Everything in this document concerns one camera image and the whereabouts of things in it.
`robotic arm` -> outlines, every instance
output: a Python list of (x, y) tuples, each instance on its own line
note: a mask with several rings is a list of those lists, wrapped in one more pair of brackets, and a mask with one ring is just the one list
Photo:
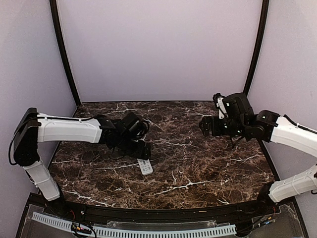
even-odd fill
[(129, 113), (122, 120), (110, 120), (98, 115), (88, 119), (61, 118), (39, 114), (29, 108), (18, 125), (9, 149), (12, 165), (24, 168), (47, 201), (62, 197), (61, 191), (38, 154), (38, 142), (85, 141), (106, 144), (109, 149), (118, 148), (125, 155), (147, 160), (151, 156), (151, 144), (140, 140), (149, 125)]
[[(204, 136), (241, 136), (250, 140), (284, 144), (317, 157), (317, 131), (293, 122), (287, 115), (270, 111), (255, 115), (243, 93), (224, 97), (215, 94), (213, 101), (219, 116), (203, 117), (199, 123)], [(317, 164), (291, 178), (266, 184), (258, 200), (276, 203), (288, 197), (317, 189)]]

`vent grille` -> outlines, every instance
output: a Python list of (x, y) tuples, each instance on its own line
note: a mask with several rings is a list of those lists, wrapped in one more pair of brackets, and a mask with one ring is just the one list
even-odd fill
[[(51, 217), (49, 215), (41, 214), (38, 212), (33, 213), (32, 220), (57, 228), (59, 230), (72, 232), (70, 229), (72, 223), (71, 221)], [(199, 230), (170, 232), (117, 230), (98, 226), (94, 226), (94, 230), (97, 233), (97, 237), (99, 238), (213, 238), (236, 234), (235, 225)]]

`white wall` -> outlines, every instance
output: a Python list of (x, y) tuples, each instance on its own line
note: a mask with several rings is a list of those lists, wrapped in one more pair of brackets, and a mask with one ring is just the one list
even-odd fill
[[(250, 91), (255, 112), (268, 109), (317, 129), (317, 1), (270, 1), (263, 45)], [(267, 144), (281, 179), (316, 164), (287, 146)], [(317, 234), (317, 197), (297, 197), (310, 237)]]
[[(49, 0), (0, 1), (0, 237), (15, 237), (30, 191), (24, 170), (8, 163), (15, 127), (29, 107), (70, 116), (75, 110), (60, 59)], [(55, 143), (40, 145), (47, 164)]]
[(59, 0), (83, 102), (242, 91), (261, 0)]

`white remote control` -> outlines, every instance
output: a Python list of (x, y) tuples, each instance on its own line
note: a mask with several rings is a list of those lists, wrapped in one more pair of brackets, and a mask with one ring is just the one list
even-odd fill
[(138, 159), (138, 162), (143, 175), (150, 175), (151, 173), (153, 173), (153, 168), (150, 160)]

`brown marble surface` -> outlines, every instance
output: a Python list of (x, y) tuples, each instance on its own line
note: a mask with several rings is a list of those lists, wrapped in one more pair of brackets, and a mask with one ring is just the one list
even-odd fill
[(85, 204), (140, 209), (218, 206), (254, 200), (273, 175), (256, 140), (233, 149), (227, 136), (203, 137), (198, 122), (217, 115), (212, 102), (84, 103), (75, 117), (120, 119), (134, 112), (151, 127), (153, 174), (105, 145), (62, 142), (50, 166), (65, 198)]

